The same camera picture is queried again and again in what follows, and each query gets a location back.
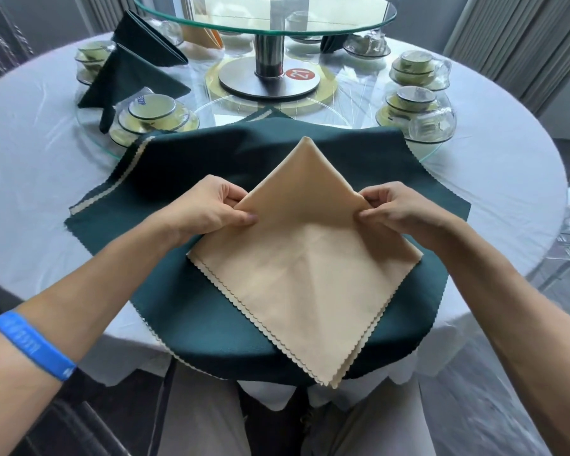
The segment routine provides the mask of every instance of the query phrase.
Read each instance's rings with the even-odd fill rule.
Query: beige napkin
[[[358,224],[367,208],[304,137],[236,206],[259,222],[207,234],[188,256],[291,360],[337,387],[422,256],[393,230]]]
[[[224,43],[217,30],[182,24],[183,39],[209,49],[222,49]]]

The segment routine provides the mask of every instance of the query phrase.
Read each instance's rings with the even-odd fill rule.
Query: person's left hand
[[[189,191],[153,214],[175,232],[175,246],[186,243],[192,235],[219,230],[225,225],[251,225],[255,214],[234,210],[247,192],[215,175],[207,175]]]

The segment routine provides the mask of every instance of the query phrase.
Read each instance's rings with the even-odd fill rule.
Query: green glass edge
[[[160,13],[145,6],[141,0],[133,0],[135,4],[142,10],[147,13],[153,14],[158,17],[162,17],[168,21],[173,21],[177,23],[182,23],[184,25],[193,25],[195,27],[205,27],[206,29],[215,29],[215,30],[222,30],[226,32],[236,32],[236,33],[253,33],[256,35],[283,35],[283,36],[313,36],[313,35],[343,35],[345,33],[355,33],[364,30],[372,30],[377,29],[378,27],[382,27],[383,25],[388,24],[389,22],[393,22],[397,17],[397,9],[395,6],[395,14],[392,17],[387,19],[386,21],[377,23],[375,25],[369,25],[367,27],[359,27],[359,28],[350,28],[347,30],[329,30],[329,31],[294,31],[294,30],[258,30],[252,28],[237,28],[237,27],[224,27],[221,25],[215,25],[212,23],[205,23],[205,22],[196,22],[190,21],[188,19],[181,19],[180,17],[170,16],[169,14]]]

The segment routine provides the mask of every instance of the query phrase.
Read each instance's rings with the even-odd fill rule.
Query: metal pedestal
[[[261,99],[304,96],[319,86],[319,71],[308,62],[284,57],[285,37],[256,35],[255,57],[235,59],[219,71],[219,82],[233,94]]]

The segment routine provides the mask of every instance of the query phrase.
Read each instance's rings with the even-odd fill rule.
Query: person
[[[441,258],[550,450],[570,455],[570,316],[532,288],[466,222],[416,191],[392,182],[360,193],[372,209],[358,213],[359,221],[379,222],[409,234]],[[79,361],[169,250],[196,234],[257,221],[254,215],[233,209],[245,195],[226,180],[205,177],[82,267],[23,302],[16,314],[61,354]],[[233,384],[213,381],[190,368],[181,369],[179,380],[190,406],[168,406],[167,417],[180,414],[183,422],[197,428],[187,432],[176,426],[185,438],[171,446],[162,442],[158,454],[250,454]],[[60,386],[60,380],[0,331],[0,456],[13,450]],[[335,418],[319,416],[323,421],[314,422],[311,448],[303,450],[335,455],[383,454],[384,449],[391,450],[388,454],[434,454],[417,396],[417,386],[394,386],[387,380],[351,412]],[[213,413],[207,422],[220,426],[213,429],[213,436],[211,429],[199,427],[200,415],[190,414],[203,409]],[[325,424],[334,419],[339,420],[336,432]],[[168,422],[163,430],[169,433]],[[401,443],[401,434],[406,443]],[[316,450],[320,443],[323,449]]]

